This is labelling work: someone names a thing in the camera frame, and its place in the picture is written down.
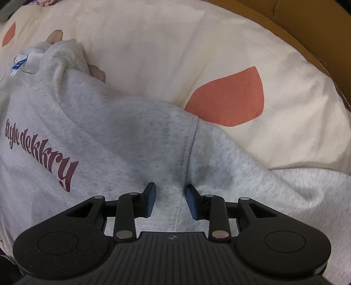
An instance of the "brown cardboard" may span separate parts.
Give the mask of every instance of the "brown cardboard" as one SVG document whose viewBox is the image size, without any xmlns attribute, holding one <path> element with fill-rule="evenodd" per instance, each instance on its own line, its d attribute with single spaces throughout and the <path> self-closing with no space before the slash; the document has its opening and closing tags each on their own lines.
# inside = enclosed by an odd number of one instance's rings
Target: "brown cardboard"
<svg viewBox="0 0 351 285">
<path fill-rule="evenodd" d="M 296 48 L 329 73 L 339 94 L 351 102 L 351 16 L 334 0 L 209 2 L 257 22 Z"/>
</svg>

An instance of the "gray sweatshirt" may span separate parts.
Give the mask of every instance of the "gray sweatshirt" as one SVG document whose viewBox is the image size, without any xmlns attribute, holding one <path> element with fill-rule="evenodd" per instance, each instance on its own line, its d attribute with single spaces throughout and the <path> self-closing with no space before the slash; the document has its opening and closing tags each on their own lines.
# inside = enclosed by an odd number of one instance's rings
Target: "gray sweatshirt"
<svg viewBox="0 0 351 285">
<path fill-rule="evenodd" d="M 192 220 L 183 195 L 193 184 L 226 201 L 249 196 L 317 227 L 332 242 L 325 277 L 351 281 L 350 176 L 269 171 L 214 125 L 90 77 L 75 40 L 40 43 L 2 68 L 0 124 L 0 238 L 10 255 L 29 227 L 91 196 L 117 199 L 148 182 L 156 183 L 157 199 L 149 219 L 136 219 L 138 232 L 207 232 L 208 222 Z M 236 235 L 234 220 L 231 226 Z M 112 230 L 113 220 L 105 233 Z"/>
</svg>

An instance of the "red petal print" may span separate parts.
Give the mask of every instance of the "red petal print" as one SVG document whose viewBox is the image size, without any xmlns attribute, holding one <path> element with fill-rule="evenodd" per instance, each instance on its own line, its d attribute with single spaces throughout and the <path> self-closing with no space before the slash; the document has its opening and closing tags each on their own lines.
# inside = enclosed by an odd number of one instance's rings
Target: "red petal print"
<svg viewBox="0 0 351 285">
<path fill-rule="evenodd" d="M 7 45 L 12 40 L 12 38 L 15 36 L 15 31 L 16 31 L 16 22 L 14 22 L 10 27 L 10 29 L 8 29 L 2 41 L 2 46 Z"/>
<path fill-rule="evenodd" d="M 185 110 L 208 122 L 234 127 L 263 112 L 264 94 L 255 66 L 199 87 Z"/>
</svg>

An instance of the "brown surface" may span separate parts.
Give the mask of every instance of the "brown surface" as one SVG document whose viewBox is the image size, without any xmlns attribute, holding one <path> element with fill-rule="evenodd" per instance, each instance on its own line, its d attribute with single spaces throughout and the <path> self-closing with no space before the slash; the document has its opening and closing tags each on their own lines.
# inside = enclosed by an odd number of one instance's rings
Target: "brown surface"
<svg viewBox="0 0 351 285">
<path fill-rule="evenodd" d="M 307 61 L 329 73 L 351 102 L 351 16 L 335 0 L 209 2 L 255 21 L 296 48 Z"/>
</svg>

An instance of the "blue tag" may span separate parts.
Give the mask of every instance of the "blue tag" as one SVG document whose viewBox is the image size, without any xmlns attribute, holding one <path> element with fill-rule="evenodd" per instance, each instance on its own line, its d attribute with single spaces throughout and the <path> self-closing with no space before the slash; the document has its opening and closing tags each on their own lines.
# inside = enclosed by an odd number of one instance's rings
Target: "blue tag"
<svg viewBox="0 0 351 285">
<path fill-rule="evenodd" d="M 27 61 L 28 58 L 25 58 L 23 60 L 20 60 L 18 63 L 16 63 L 11 69 L 12 69 L 12 72 L 11 72 L 11 76 L 14 76 L 18 69 L 21 67 L 22 64 L 24 64 L 26 61 Z"/>
</svg>

